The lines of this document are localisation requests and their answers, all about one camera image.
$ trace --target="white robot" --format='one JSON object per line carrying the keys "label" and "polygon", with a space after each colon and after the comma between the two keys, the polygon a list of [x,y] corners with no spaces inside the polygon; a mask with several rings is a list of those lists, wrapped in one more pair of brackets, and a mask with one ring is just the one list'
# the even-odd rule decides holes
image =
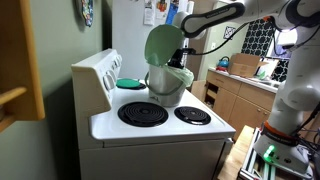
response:
{"label": "white robot", "polygon": [[255,151],[268,163],[303,179],[312,179],[308,151],[297,138],[303,111],[320,102],[320,0],[238,0],[200,15],[178,15],[185,37],[195,38],[226,21],[250,22],[270,16],[278,30],[296,29],[287,79],[276,94]]}

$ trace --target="stove knob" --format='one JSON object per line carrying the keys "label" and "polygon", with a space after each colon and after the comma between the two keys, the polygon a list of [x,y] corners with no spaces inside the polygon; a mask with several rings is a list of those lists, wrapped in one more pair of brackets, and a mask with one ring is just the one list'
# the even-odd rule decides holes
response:
{"label": "stove knob", "polygon": [[107,75],[110,75],[112,77],[113,82],[115,83],[117,78],[116,78],[116,74],[114,73],[114,71],[109,70],[107,71]]}
{"label": "stove knob", "polygon": [[117,61],[118,66],[121,66],[121,62],[122,62],[122,57],[121,57],[121,55],[118,55],[118,56],[116,57],[116,61]]}
{"label": "stove knob", "polygon": [[112,76],[109,74],[103,76],[103,82],[104,82],[104,85],[108,91],[110,91],[111,89],[113,89],[115,87],[115,82],[114,82]]}
{"label": "stove knob", "polygon": [[113,65],[112,66],[115,66],[115,67],[119,66],[116,60],[113,60]]}

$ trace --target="oven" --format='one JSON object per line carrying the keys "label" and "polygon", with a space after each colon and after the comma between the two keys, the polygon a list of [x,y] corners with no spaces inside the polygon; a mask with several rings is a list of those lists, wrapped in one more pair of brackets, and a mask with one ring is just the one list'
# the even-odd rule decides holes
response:
{"label": "oven", "polygon": [[235,130],[187,90],[162,107],[116,87],[120,68],[114,49],[72,65],[82,179],[214,179]]}

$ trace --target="kettle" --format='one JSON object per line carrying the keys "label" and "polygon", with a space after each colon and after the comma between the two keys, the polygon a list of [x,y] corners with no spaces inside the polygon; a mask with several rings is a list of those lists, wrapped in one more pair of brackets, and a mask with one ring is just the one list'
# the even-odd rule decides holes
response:
{"label": "kettle", "polygon": [[218,62],[219,67],[225,67],[227,68],[229,66],[229,57],[223,56],[219,62]]}

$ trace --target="refrigerator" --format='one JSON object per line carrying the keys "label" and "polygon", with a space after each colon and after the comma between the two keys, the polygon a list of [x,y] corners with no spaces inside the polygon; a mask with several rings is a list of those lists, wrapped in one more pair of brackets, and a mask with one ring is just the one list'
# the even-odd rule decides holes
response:
{"label": "refrigerator", "polygon": [[[113,0],[112,48],[122,56],[120,78],[144,79],[149,69],[144,58],[147,37],[153,28],[170,24],[170,5],[176,2],[176,12],[187,11],[188,0]],[[151,23],[150,3],[155,8]]]}

